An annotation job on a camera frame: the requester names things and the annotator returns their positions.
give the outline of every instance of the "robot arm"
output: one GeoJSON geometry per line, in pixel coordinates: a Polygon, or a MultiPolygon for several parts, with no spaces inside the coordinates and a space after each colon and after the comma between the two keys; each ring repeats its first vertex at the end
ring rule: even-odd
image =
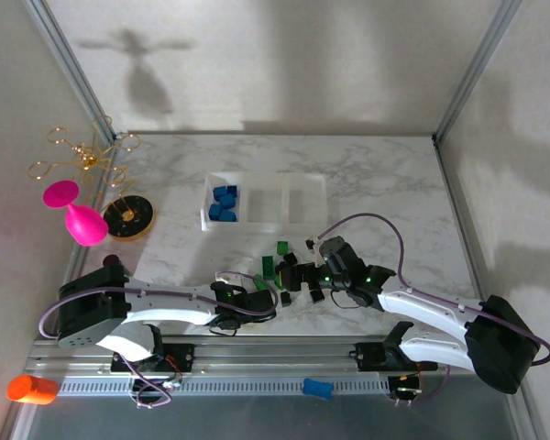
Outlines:
{"type": "MultiPolygon", "coordinates": [[[[452,303],[457,307],[444,305],[402,286],[393,270],[366,266],[340,236],[322,243],[319,252],[325,262],[322,266],[288,259],[276,268],[285,289],[297,292],[307,283],[310,290],[344,291],[361,306],[402,314],[444,332],[421,332],[412,323],[398,323],[380,349],[368,357],[368,371],[404,371],[415,369],[415,362],[439,362],[475,371],[496,390],[517,391],[540,345],[465,310],[467,306],[480,307],[486,314],[530,332],[507,301],[492,295],[485,302],[456,299],[452,303]]],[[[130,292],[86,296],[60,307],[60,347],[98,344],[129,361],[138,361],[162,350],[156,327],[161,321],[236,330],[275,317],[270,291],[247,293],[221,281],[194,288],[155,286],[129,278],[119,261],[61,287],[60,298],[94,288],[119,287],[130,292]],[[196,301],[196,296],[204,297],[203,301],[196,301]]]]}
{"type": "Polygon", "coordinates": [[[491,295],[485,302],[452,303],[428,298],[403,286],[391,269],[366,266],[353,248],[340,236],[329,238],[319,247],[324,265],[281,263],[276,271],[283,287],[291,292],[307,283],[311,291],[344,291],[363,307],[402,314],[445,332],[421,332],[412,323],[399,323],[388,336],[384,353],[369,360],[371,369],[411,365],[411,362],[440,362],[474,371],[496,390],[515,393],[532,365],[540,345],[531,338],[490,319],[466,311],[470,306],[530,332],[527,325],[501,297],[491,295]]]}
{"type": "Polygon", "coordinates": [[[199,287],[155,285],[129,277],[119,260],[65,284],[60,288],[60,299],[100,287],[122,287],[131,293],[103,293],[62,305],[58,332],[60,347],[96,344],[135,362],[162,350],[157,328],[160,322],[182,321],[237,330],[241,325],[263,322],[276,315],[268,313],[273,308],[270,291],[248,293],[242,287],[221,281],[199,287]],[[196,296],[205,301],[196,301],[196,296]],[[256,315],[239,313],[225,305],[256,315]]]}

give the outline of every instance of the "gold wire sculpture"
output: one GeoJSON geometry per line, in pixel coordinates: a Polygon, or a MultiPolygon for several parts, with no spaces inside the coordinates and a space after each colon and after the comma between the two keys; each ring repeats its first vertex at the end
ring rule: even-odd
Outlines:
{"type": "Polygon", "coordinates": [[[30,177],[31,179],[40,180],[46,177],[50,173],[50,171],[56,167],[71,165],[77,169],[72,179],[74,181],[77,181],[80,185],[87,185],[85,197],[82,203],[90,204],[94,200],[96,200],[95,206],[100,206],[104,198],[105,191],[102,190],[94,193],[96,181],[95,176],[91,171],[94,171],[96,169],[103,171],[104,177],[102,178],[102,180],[104,181],[104,184],[109,188],[120,189],[118,194],[119,199],[123,201],[127,211],[120,211],[115,203],[112,203],[112,206],[118,211],[118,213],[120,213],[120,215],[122,215],[123,220],[128,222],[132,220],[135,213],[130,209],[128,203],[125,201],[124,194],[128,190],[128,188],[137,180],[127,178],[126,166],[111,166],[112,158],[110,157],[110,153],[114,149],[123,149],[124,151],[132,151],[134,149],[137,149],[140,146],[142,140],[139,135],[127,134],[123,135],[120,139],[116,141],[116,143],[106,149],[98,148],[95,145],[97,139],[96,123],[100,119],[102,119],[108,127],[111,127],[112,125],[112,118],[110,116],[101,115],[96,117],[92,121],[93,138],[91,145],[87,145],[84,142],[81,142],[79,144],[74,144],[70,142],[70,140],[67,139],[69,131],[64,126],[53,128],[47,134],[47,141],[51,144],[67,145],[71,148],[72,151],[74,151],[73,158],[70,161],[66,162],[52,163],[49,163],[46,160],[38,160],[37,162],[34,162],[30,167],[28,167],[27,174],[28,177],[30,177]]]}

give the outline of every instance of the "gray floor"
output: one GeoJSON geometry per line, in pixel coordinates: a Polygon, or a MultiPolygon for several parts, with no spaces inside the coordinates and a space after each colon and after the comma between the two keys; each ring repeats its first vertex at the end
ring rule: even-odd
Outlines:
{"type": "MultiPolygon", "coordinates": [[[[428,388],[439,378],[427,380],[428,388]]],[[[138,410],[127,396],[63,398],[40,407],[30,440],[517,438],[506,397],[478,379],[453,377],[433,401],[395,408],[386,396],[185,397],[138,410]]]]}

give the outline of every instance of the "white wall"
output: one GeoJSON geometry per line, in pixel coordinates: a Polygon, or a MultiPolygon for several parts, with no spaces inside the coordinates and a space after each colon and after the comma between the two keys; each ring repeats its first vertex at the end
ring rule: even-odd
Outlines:
{"type": "Polygon", "coordinates": [[[51,0],[117,131],[433,132],[501,0],[51,0]]]}
{"type": "MultiPolygon", "coordinates": [[[[8,382],[20,374],[39,316],[57,298],[72,250],[63,213],[42,205],[54,176],[32,181],[35,160],[68,160],[52,128],[89,139],[88,117],[20,0],[0,1],[0,429],[8,382]]],[[[63,172],[60,176],[69,176],[63,172]]]]}
{"type": "MultiPolygon", "coordinates": [[[[550,341],[550,0],[523,1],[444,156],[488,293],[550,341]]],[[[527,377],[550,438],[550,364],[527,377]]]]}

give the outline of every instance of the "white plastic tray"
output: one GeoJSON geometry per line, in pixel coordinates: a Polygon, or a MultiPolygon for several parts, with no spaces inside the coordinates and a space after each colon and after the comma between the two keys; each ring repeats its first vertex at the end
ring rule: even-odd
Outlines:
{"type": "Polygon", "coordinates": [[[201,209],[203,231],[312,235],[326,227],[328,203],[323,174],[208,172],[201,209]],[[216,186],[236,185],[236,222],[210,220],[216,186]]]}

